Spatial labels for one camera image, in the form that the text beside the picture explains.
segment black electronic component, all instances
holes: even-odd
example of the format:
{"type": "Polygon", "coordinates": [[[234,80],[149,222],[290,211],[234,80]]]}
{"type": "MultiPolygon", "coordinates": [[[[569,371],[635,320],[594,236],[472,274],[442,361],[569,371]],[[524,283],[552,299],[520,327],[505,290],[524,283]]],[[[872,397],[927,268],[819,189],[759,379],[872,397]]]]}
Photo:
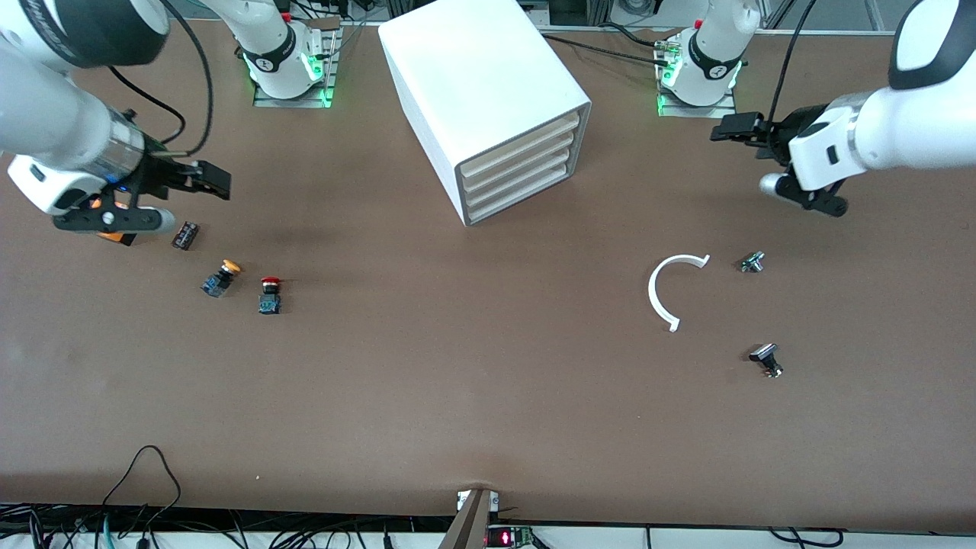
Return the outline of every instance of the black electronic component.
{"type": "Polygon", "coordinates": [[[234,276],[240,272],[241,268],[236,263],[225,259],[220,270],[204,280],[200,289],[210,297],[221,297],[230,287],[230,283],[234,281],[234,276]]]}
{"type": "Polygon", "coordinates": [[[527,527],[490,527],[485,547],[524,547],[532,543],[532,529],[527,527]]]}
{"type": "Polygon", "coordinates": [[[258,312],[262,315],[278,315],[281,313],[281,280],[275,276],[265,276],[261,279],[261,299],[258,301],[258,312]]]}
{"type": "Polygon", "coordinates": [[[780,374],[783,373],[783,366],[773,357],[773,353],[776,353],[777,349],[779,346],[775,343],[767,343],[749,353],[749,360],[761,362],[766,367],[766,377],[780,377],[780,374]]]}
{"type": "Polygon", "coordinates": [[[188,250],[198,232],[200,232],[199,225],[189,221],[183,223],[183,228],[173,237],[173,247],[183,251],[188,250]]]}

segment black cable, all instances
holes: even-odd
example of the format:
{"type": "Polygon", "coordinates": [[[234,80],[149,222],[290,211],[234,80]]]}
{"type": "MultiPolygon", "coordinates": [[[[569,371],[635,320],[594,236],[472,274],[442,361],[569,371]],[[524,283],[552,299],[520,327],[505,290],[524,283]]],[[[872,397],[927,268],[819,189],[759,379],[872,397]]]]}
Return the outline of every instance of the black cable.
{"type": "Polygon", "coordinates": [[[595,52],[599,52],[601,54],[606,54],[608,56],[616,56],[616,57],[619,57],[619,58],[630,59],[630,60],[634,60],[634,61],[641,61],[641,62],[645,62],[645,63],[656,64],[656,65],[659,65],[659,66],[667,66],[668,65],[668,62],[666,62],[664,60],[655,60],[655,59],[650,59],[650,58],[642,58],[641,56],[632,56],[631,54],[625,54],[623,52],[615,52],[613,50],[604,50],[603,48],[597,48],[596,46],[591,46],[590,44],[584,44],[582,42],[575,42],[573,40],[567,40],[565,38],[560,38],[558,36],[553,36],[551,34],[543,34],[543,36],[545,36],[548,40],[552,40],[554,42],[562,42],[563,44],[569,44],[570,46],[577,46],[577,47],[580,47],[580,48],[585,48],[587,50],[593,50],[595,52]]]}
{"type": "Polygon", "coordinates": [[[650,11],[652,2],[651,0],[639,0],[638,2],[634,2],[632,4],[628,0],[620,0],[617,2],[617,4],[620,5],[621,9],[629,14],[642,16],[650,11]]]}
{"type": "Polygon", "coordinates": [[[776,105],[780,102],[780,92],[783,91],[783,82],[787,77],[787,69],[790,67],[790,58],[793,57],[793,46],[796,45],[796,39],[799,38],[799,32],[803,28],[803,24],[806,22],[807,16],[810,15],[810,10],[813,9],[813,5],[817,3],[817,0],[810,0],[810,3],[806,5],[806,9],[803,10],[803,14],[800,15],[799,21],[796,22],[796,28],[793,30],[793,37],[790,38],[790,45],[787,46],[787,52],[783,56],[783,66],[780,67],[780,78],[776,82],[776,91],[773,92],[773,102],[769,105],[769,116],[766,120],[769,121],[770,131],[766,133],[766,148],[773,153],[773,157],[781,165],[786,165],[784,158],[781,157],[779,151],[773,148],[773,131],[772,124],[775,124],[773,116],[776,115],[776,105]]]}
{"type": "Polygon", "coordinates": [[[542,539],[539,539],[539,536],[537,536],[534,531],[529,529],[529,532],[532,534],[532,545],[535,546],[536,549],[551,549],[542,539]]]}
{"type": "Polygon", "coordinates": [[[132,530],[136,529],[136,524],[139,523],[139,518],[142,517],[142,513],[145,512],[145,510],[148,507],[149,507],[148,503],[144,503],[143,505],[141,505],[139,508],[139,513],[136,514],[136,517],[132,520],[132,523],[129,525],[129,527],[126,528],[125,530],[119,530],[119,532],[115,534],[115,536],[119,539],[124,539],[127,535],[132,533],[132,530]]]}
{"type": "Polygon", "coordinates": [[[177,117],[177,120],[180,121],[180,127],[177,128],[177,130],[175,132],[173,132],[170,135],[170,137],[168,137],[168,138],[160,141],[159,143],[161,143],[163,145],[166,145],[167,143],[170,143],[171,141],[173,141],[174,139],[176,139],[177,137],[179,137],[180,134],[183,133],[183,130],[186,129],[186,118],[184,118],[183,115],[180,114],[180,112],[178,110],[176,110],[175,108],[172,108],[171,106],[166,105],[162,101],[160,101],[160,100],[152,97],[151,95],[149,95],[149,93],[146,90],[144,90],[143,88],[140,88],[136,84],[133,84],[128,78],[126,78],[125,76],[123,76],[122,73],[119,72],[118,69],[115,68],[114,66],[111,66],[110,65],[108,67],[108,70],[112,73],[112,75],[115,76],[115,78],[118,79],[119,82],[122,82],[127,88],[129,88],[130,90],[132,90],[132,91],[136,92],[137,94],[139,94],[140,96],[142,96],[142,98],[145,99],[146,101],[148,101],[148,102],[152,103],[153,105],[156,105],[159,108],[162,108],[163,110],[165,110],[165,111],[169,112],[170,114],[176,116],[177,117]]]}
{"type": "Polygon", "coordinates": [[[609,26],[610,28],[616,28],[617,30],[620,31],[621,34],[623,34],[624,36],[627,36],[627,38],[629,40],[632,40],[633,42],[636,42],[636,43],[640,44],[641,46],[647,46],[649,48],[653,48],[654,47],[654,42],[648,42],[647,40],[643,40],[641,38],[637,38],[636,35],[634,35],[632,32],[630,32],[629,30],[627,30],[623,25],[616,24],[613,21],[604,21],[604,22],[598,24],[597,26],[609,26]]]}
{"type": "Polygon", "coordinates": [[[783,81],[787,77],[787,69],[790,67],[790,58],[793,56],[793,46],[796,45],[796,39],[799,38],[799,32],[803,28],[803,24],[806,22],[807,16],[810,15],[810,10],[813,9],[814,4],[817,0],[810,0],[810,3],[806,5],[806,9],[803,10],[803,14],[799,17],[799,21],[796,22],[796,29],[793,30],[793,37],[790,39],[790,45],[787,47],[787,52],[783,56],[783,66],[780,68],[780,79],[776,83],[776,91],[773,93],[773,103],[769,106],[769,116],[766,118],[772,123],[773,116],[776,114],[776,105],[780,102],[780,92],[783,91],[783,81]]]}
{"type": "Polygon", "coordinates": [[[299,4],[298,2],[292,2],[292,3],[295,4],[296,6],[298,6],[299,9],[302,10],[303,13],[305,13],[305,16],[307,18],[309,18],[311,20],[315,19],[315,16],[312,15],[311,12],[308,9],[305,8],[305,6],[303,6],[302,4],[299,4]]]}
{"type": "Polygon", "coordinates": [[[200,45],[200,40],[196,37],[196,33],[194,33],[193,29],[189,27],[189,23],[187,23],[183,16],[180,15],[180,12],[173,7],[170,0],[159,1],[173,16],[173,18],[177,20],[183,30],[186,31],[190,41],[193,42],[193,47],[196,48],[196,53],[198,56],[200,56],[200,64],[203,65],[203,77],[207,80],[207,120],[203,126],[203,135],[200,136],[200,141],[190,150],[169,154],[170,156],[193,156],[199,152],[204,145],[206,145],[207,139],[210,137],[210,130],[214,126],[214,77],[210,73],[210,63],[207,61],[207,54],[204,53],[203,46],[200,45]]]}
{"type": "Polygon", "coordinates": [[[356,531],[356,537],[359,538],[359,546],[366,549],[366,542],[363,541],[363,534],[359,532],[359,525],[352,525],[352,529],[356,531]]]}
{"type": "Polygon", "coordinates": [[[769,527],[769,533],[773,534],[773,536],[775,536],[776,539],[779,539],[780,541],[786,541],[787,543],[795,543],[796,545],[799,546],[799,549],[805,549],[807,545],[811,547],[824,547],[826,549],[831,549],[833,547],[839,547],[840,544],[844,542],[844,532],[841,530],[834,530],[837,532],[837,541],[831,543],[821,543],[819,541],[810,541],[809,539],[803,539],[796,531],[796,528],[788,527],[787,529],[793,535],[792,538],[781,535],[772,527],[769,527]]]}
{"type": "MultiPolygon", "coordinates": [[[[180,487],[180,481],[177,480],[176,475],[174,475],[173,471],[170,469],[170,464],[166,461],[166,455],[163,453],[163,450],[159,449],[159,446],[155,444],[146,444],[145,446],[139,448],[139,451],[136,452],[136,455],[133,456],[132,461],[129,463],[129,468],[126,469],[125,474],[122,475],[122,478],[119,479],[117,483],[115,483],[115,486],[113,486],[112,489],[109,490],[108,493],[105,495],[105,497],[102,499],[102,508],[104,508],[104,506],[108,503],[108,498],[110,498],[112,494],[115,493],[115,490],[117,490],[120,486],[122,486],[122,483],[124,483],[125,480],[129,478],[129,474],[132,473],[133,467],[136,466],[136,461],[139,460],[139,456],[142,455],[142,453],[148,449],[151,449],[152,451],[156,452],[156,454],[159,455],[159,460],[163,463],[163,469],[166,470],[166,474],[169,476],[170,480],[173,481],[173,486],[177,489],[177,495],[176,497],[173,498],[173,501],[171,501],[169,505],[159,509],[151,517],[149,517],[149,520],[146,521],[145,526],[142,527],[142,539],[145,539],[146,532],[148,531],[150,525],[152,525],[152,521],[156,520],[156,518],[159,517],[159,515],[161,515],[165,511],[168,511],[174,505],[176,505],[180,501],[180,496],[183,495],[183,489],[180,487]]],[[[96,544],[98,544],[98,539],[99,539],[98,532],[96,531],[96,536],[95,536],[96,544]]]]}
{"type": "MultiPolygon", "coordinates": [[[[247,544],[247,536],[244,535],[244,528],[241,527],[240,514],[234,511],[233,509],[227,509],[227,513],[230,513],[230,518],[234,521],[234,527],[237,528],[237,535],[241,536],[241,543],[243,543],[243,545],[241,544],[238,545],[240,545],[242,549],[251,549],[247,544]]],[[[230,537],[230,539],[233,539],[233,537],[231,537],[229,533],[225,535],[227,537],[230,537]]]]}
{"type": "Polygon", "coordinates": [[[315,16],[312,15],[308,10],[312,10],[316,14],[323,14],[323,15],[328,15],[328,16],[337,16],[337,15],[339,15],[339,12],[333,12],[332,10],[322,10],[322,9],[316,8],[316,7],[314,7],[314,6],[311,5],[311,2],[309,2],[308,5],[306,6],[305,4],[299,2],[298,0],[292,0],[292,4],[295,4],[296,6],[299,7],[300,10],[302,10],[303,12],[305,12],[305,14],[308,15],[308,18],[309,19],[315,19],[315,16]]]}
{"type": "MultiPolygon", "coordinates": [[[[346,535],[346,549],[349,549],[349,547],[352,547],[352,536],[349,535],[349,532],[345,530],[340,530],[340,531],[346,535]]],[[[329,544],[332,543],[332,536],[334,535],[336,535],[334,531],[329,534],[329,539],[325,542],[325,549],[329,549],[329,544]]]]}

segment green led light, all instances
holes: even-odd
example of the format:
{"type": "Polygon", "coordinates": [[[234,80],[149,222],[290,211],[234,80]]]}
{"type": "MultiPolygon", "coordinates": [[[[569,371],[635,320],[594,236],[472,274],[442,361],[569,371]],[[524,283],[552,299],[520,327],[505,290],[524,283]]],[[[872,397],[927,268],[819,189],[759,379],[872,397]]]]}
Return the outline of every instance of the green led light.
{"type": "Polygon", "coordinates": [[[322,77],[322,64],[316,58],[302,55],[302,64],[305,65],[305,72],[308,73],[308,77],[312,80],[318,80],[322,77]]]}
{"type": "Polygon", "coordinates": [[[332,89],[319,90],[318,101],[322,102],[322,106],[325,108],[332,106],[332,89]]]}

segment power cable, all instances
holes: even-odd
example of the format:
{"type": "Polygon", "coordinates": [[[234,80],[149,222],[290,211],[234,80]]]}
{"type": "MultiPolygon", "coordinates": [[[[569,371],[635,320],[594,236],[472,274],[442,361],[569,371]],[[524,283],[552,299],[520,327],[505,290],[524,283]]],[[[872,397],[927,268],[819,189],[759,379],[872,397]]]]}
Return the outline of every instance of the power cable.
{"type": "Polygon", "coordinates": [[[115,78],[118,79],[119,82],[122,82],[127,88],[129,88],[130,90],[132,90],[132,91],[136,92],[137,94],[139,94],[140,96],[142,96],[142,98],[145,99],[146,101],[148,101],[148,102],[152,103],[153,105],[156,105],[159,108],[162,108],[163,110],[165,110],[165,111],[169,112],[170,114],[176,116],[177,120],[180,121],[180,127],[177,128],[177,130],[175,132],[173,132],[170,135],[170,137],[168,137],[168,138],[166,138],[164,140],[161,140],[159,143],[161,143],[163,145],[166,145],[167,143],[170,143],[171,141],[173,141],[174,139],[176,139],[177,137],[179,137],[180,134],[183,133],[183,130],[186,129],[186,118],[184,118],[183,115],[178,110],[176,110],[175,108],[173,108],[171,106],[168,106],[165,103],[163,103],[162,101],[160,101],[160,100],[152,97],[152,95],[150,95],[146,90],[144,90],[143,88],[140,88],[136,84],[133,84],[128,78],[126,78],[125,76],[123,76],[122,73],[119,72],[118,69],[115,68],[114,66],[111,66],[110,65],[108,67],[108,70],[112,73],[113,76],[115,76],[115,78]]]}
{"type": "Polygon", "coordinates": [[[642,38],[637,38],[637,36],[634,33],[632,33],[629,30],[627,30],[626,27],[624,27],[621,24],[616,24],[613,21],[604,21],[604,22],[598,24],[597,26],[615,28],[615,29],[619,30],[621,34],[623,34],[624,36],[626,36],[629,40],[631,40],[633,42],[636,42],[637,44],[640,44],[641,46],[647,46],[649,48],[653,48],[655,46],[654,42],[649,42],[649,41],[644,40],[642,38]]]}
{"type": "MultiPolygon", "coordinates": [[[[150,526],[152,525],[152,521],[156,520],[156,518],[158,518],[159,515],[172,509],[173,506],[180,501],[180,496],[183,495],[183,489],[180,487],[180,481],[177,480],[176,475],[174,475],[173,471],[170,469],[170,464],[169,462],[166,461],[166,455],[163,453],[163,450],[159,449],[159,446],[155,444],[146,444],[145,446],[139,448],[139,451],[136,452],[136,455],[133,456],[132,461],[129,463],[129,468],[126,469],[125,474],[122,475],[122,478],[119,479],[117,483],[115,483],[115,486],[113,486],[112,489],[109,490],[108,493],[105,495],[105,497],[102,499],[102,508],[104,509],[104,506],[107,505],[108,503],[108,498],[110,498],[112,494],[115,493],[115,490],[117,490],[120,486],[122,486],[122,483],[124,483],[126,479],[129,478],[129,474],[132,473],[133,467],[136,466],[136,461],[139,460],[139,456],[142,455],[142,453],[148,449],[151,449],[152,451],[156,452],[157,455],[159,455],[159,460],[163,464],[163,469],[166,471],[166,475],[169,476],[170,480],[173,481],[173,486],[176,488],[177,494],[176,497],[173,498],[173,501],[171,501],[169,505],[160,508],[151,517],[149,517],[149,520],[146,521],[145,526],[142,527],[142,539],[146,539],[146,533],[148,532],[150,526]]],[[[95,536],[96,545],[98,545],[98,539],[99,537],[96,534],[95,536]]]]}
{"type": "Polygon", "coordinates": [[[184,157],[193,156],[206,145],[207,139],[210,138],[210,131],[214,127],[214,77],[210,73],[210,62],[207,61],[207,54],[203,51],[203,46],[200,45],[200,40],[196,37],[196,33],[190,28],[189,23],[180,15],[180,12],[173,7],[170,0],[159,0],[163,4],[163,7],[173,16],[173,19],[177,20],[186,34],[189,36],[191,42],[193,42],[193,47],[196,48],[196,53],[200,57],[200,64],[203,65],[203,77],[207,81],[207,119],[203,126],[203,135],[200,136],[200,141],[191,148],[190,150],[184,151],[162,151],[159,152],[160,156],[170,156],[170,157],[184,157]]]}
{"type": "Polygon", "coordinates": [[[803,539],[800,537],[799,533],[796,532],[796,528],[788,527],[787,530],[793,535],[793,537],[785,537],[777,532],[774,528],[769,528],[769,533],[773,534],[776,539],[780,541],[786,541],[787,543],[795,543],[799,546],[799,549],[806,549],[807,546],[810,547],[824,547],[826,549],[831,549],[833,547],[839,547],[841,543],[844,542],[844,532],[841,530],[834,530],[837,532],[837,541],[831,543],[822,543],[819,541],[810,541],[809,539],[803,539]]]}
{"type": "Polygon", "coordinates": [[[631,54],[625,54],[623,52],[615,52],[613,50],[606,50],[604,48],[598,48],[598,47],[592,46],[590,44],[584,44],[582,42],[576,42],[575,40],[569,40],[569,39],[562,38],[562,37],[559,37],[559,36],[553,36],[551,34],[543,34],[543,36],[545,36],[547,40],[552,40],[553,42],[562,42],[563,44],[569,44],[570,46],[576,46],[578,48],[584,48],[584,49],[587,49],[587,50],[593,50],[595,52],[598,52],[598,53],[601,53],[601,54],[605,54],[605,55],[608,55],[608,56],[615,56],[615,57],[618,57],[618,58],[624,58],[624,59],[629,59],[629,60],[634,60],[634,61],[640,61],[640,62],[644,62],[644,63],[656,64],[658,66],[667,66],[668,65],[668,62],[666,62],[664,60],[656,60],[656,59],[651,59],[651,58],[642,58],[641,56],[632,56],[631,54]]]}
{"type": "MultiPolygon", "coordinates": [[[[783,82],[787,78],[787,70],[790,68],[790,59],[793,57],[793,47],[796,45],[796,39],[799,38],[799,32],[803,28],[803,24],[806,23],[807,16],[810,15],[810,10],[813,9],[814,4],[817,0],[810,0],[810,3],[806,5],[806,9],[803,10],[803,14],[800,15],[799,21],[796,22],[796,28],[793,30],[793,37],[790,38],[790,45],[787,46],[787,52],[783,55],[783,66],[780,67],[780,78],[776,82],[776,91],[773,92],[773,101],[769,105],[769,116],[766,118],[769,124],[775,124],[773,117],[776,115],[776,106],[780,102],[780,92],[783,91],[783,82]]],[[[773,153],[776,161],[780,164],[785,164],[784,159],[780,157],[780,153],[773,148],[773,132],[772,126],[770,126],[770,131],[766,134],[766,147],[773,153]]]]}

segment metal frame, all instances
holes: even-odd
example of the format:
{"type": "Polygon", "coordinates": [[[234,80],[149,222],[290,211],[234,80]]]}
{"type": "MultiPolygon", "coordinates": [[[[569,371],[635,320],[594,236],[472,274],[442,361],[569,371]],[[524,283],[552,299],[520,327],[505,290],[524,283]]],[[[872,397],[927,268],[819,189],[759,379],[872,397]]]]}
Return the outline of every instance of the metal frame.
{"type": "Polygon", "coordinates": [[[471,490],[437,549],[484,549],[493,501],[498,505],[498,494],[491,490],[471,490]]]}

